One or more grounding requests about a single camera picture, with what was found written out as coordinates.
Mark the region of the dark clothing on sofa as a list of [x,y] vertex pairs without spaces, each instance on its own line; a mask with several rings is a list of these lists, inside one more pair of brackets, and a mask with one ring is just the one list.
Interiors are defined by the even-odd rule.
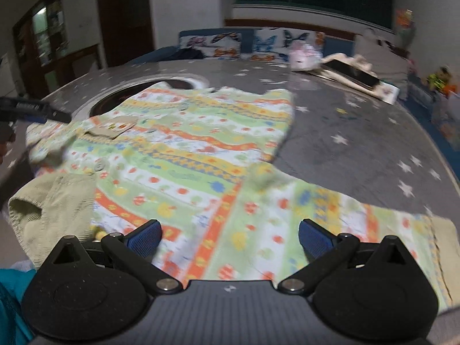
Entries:
[[176,50],[173,54],[166,58],[166,61],[200,60],[204,58],[204,53],[202,53],[201,50],[187,47]]

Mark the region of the colourful patterned baby garment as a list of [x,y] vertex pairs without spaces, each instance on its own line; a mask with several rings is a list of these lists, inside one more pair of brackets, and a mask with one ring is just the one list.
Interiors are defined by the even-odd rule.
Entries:
[[299,223],[363,242],[399,236],[446,310],[459,304],[454,224],[359,202],[278,170],[271,158],[294,118],[293,96],[159,83],[112,111],[26,132],[32,181],[9,200],[9,222],[35,266],[58,239],[93,241],[156,220],[154,264],[191,279],[280,281],[305,266]]

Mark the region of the right butterfly cushion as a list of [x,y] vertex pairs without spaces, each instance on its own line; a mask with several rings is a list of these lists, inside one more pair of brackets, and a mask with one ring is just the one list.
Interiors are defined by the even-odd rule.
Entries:
[[325,34],[313,30],[292,28],[262,28],[254,31],[250,59],[259,62],[288,62],[290,52],[297,45],[310,45],[323,53]]

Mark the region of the round black induction cooktop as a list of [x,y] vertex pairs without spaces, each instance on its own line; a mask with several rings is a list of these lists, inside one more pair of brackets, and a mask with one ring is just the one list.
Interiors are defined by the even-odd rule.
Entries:
[[145,76],[120,83],[109,88],[85,103],[74,116],[93,117],[111,111],[131,96],[146,90],[158,83],[166,83],[169,87],[180,90],[195,90],[209,87],[209,81],[194,74],[166,74],[160,76]]

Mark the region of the butterfly cushion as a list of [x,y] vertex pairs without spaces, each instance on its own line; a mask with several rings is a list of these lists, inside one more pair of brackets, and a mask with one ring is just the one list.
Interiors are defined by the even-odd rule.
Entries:
[[179,39],[180,48],[200,51],[205,58],[235,59],[240,57],[242,35],[226,32],[213,35],[189,35]]
[[290,52],[297,45],[310,45],[323,53],[325,34],[313,30],[292,28],[262,28],[254,31],[250,59],[259,62],[288,62]]

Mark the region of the dark wooden door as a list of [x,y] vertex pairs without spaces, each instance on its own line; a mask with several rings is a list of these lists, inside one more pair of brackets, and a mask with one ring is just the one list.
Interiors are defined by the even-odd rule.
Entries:
[[123,65],[154,50],[150,0],[97,0],[107,65]]

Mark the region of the wooden display cabinet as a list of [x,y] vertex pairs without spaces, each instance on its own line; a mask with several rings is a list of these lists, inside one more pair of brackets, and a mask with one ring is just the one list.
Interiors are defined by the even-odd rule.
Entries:
[[33,99],[102,68],[99,45],[69,50],[62,0],[39,0],[12,35],[23,84]]

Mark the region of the colourful pinwheel flower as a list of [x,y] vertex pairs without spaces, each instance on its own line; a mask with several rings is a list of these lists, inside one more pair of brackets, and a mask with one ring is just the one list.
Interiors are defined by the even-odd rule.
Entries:
[[394,27],[396,47],[408,50],[415,37],[415,31],[413,11],[409,9],[398,10]]

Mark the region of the black smartphone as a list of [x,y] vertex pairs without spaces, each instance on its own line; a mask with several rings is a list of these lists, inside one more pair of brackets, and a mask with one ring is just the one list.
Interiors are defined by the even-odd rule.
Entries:
[[378,77],[337,59],[325,62],[322,68],[337,73],[368,90],[380,84]]

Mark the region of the blue sofa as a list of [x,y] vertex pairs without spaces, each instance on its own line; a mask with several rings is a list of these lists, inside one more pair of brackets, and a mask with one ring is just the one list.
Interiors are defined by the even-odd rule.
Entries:
[[[213,28],[213,29],[184,30],[179,33],[179,39],[184,36],[195,35],[195,34],[213,35],[213,34],[223,34],[226,32],[236,32],[242,35],[240,58],[251,60],[250,55],[252,53],[252,48],[253,48],[254,31],[258,29],[262,29],[262,28],[259,28],[259,27],[245,28],[245,27],[230,26],[230,27]],[[323,29],[318,30],[318,31],[323,32],[325,34],[325,42],[324,42],[323,53],[322,53],[324,57],[335,54],[335,53],[344,53],[345,55],[349,57],[352,57],[353,55],[355,55],[354,53],[355,38],[351,40],[346,40],[346,39],[343,39],[341,37],[337,37],[334,35],[332,36],[327,35]],[[380,46],[385,46],[388,49],[390,49],[386,44],[382,44]],[[134,58],[129,63],[131,65],[135,65],[135,64],[142,64],[142,63],[147,63],[147,62],[166,61],[166,58],[170,56],[171,54],[173,54],[178,49],[180,49],[179,43],[175,46],[162,47],[158,50],[142,55],[138,58]],[[390,83],[398,87],[400,90],[398,97],[404,100],[407,98],[407,90],[408,90],[407,78],[396,80],[395,82],[388,82],[384,80],[384,82]]]

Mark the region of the clear plastic storage box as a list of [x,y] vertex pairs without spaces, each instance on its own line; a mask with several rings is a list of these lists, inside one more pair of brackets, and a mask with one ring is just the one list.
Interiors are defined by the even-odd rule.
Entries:
[[448,96],[435,92],[431,122],[437,127],[451,148],[459,151],[459,95]]

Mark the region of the grey pillow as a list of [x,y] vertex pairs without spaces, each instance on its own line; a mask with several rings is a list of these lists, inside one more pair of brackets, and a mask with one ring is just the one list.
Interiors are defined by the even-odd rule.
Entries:
[[362,55],[372,65],[371,69],[379,79],[395,82],[407,78],[407,60],[396,55],[387,47],[378,45],[375,39],[356,35],[354,53]]

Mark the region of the pink white plastic bag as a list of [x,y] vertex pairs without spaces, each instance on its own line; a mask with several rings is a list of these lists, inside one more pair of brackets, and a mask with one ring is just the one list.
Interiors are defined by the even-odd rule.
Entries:
[[288,58],[291,71],[309,72],[321,67],[323,55],[304,41],[294,41]]

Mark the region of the left butterfly cushion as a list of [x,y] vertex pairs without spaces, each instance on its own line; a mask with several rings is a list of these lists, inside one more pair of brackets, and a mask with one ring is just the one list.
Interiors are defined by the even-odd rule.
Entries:
[[189,35],[179,39],[180,48],[200,51],[205,58],[235,59],[240,57],[242,35],[226,32],[213,35]]

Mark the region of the cream folded cloth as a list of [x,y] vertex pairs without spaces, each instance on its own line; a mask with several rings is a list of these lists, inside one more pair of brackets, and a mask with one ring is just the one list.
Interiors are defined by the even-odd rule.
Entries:
[[399,95],[399,88],[381,80],[372,71],[372,65],[362,55],[353,57],[344,53],[328,55],[321,58],[309,72],[386,104],[394,104]]

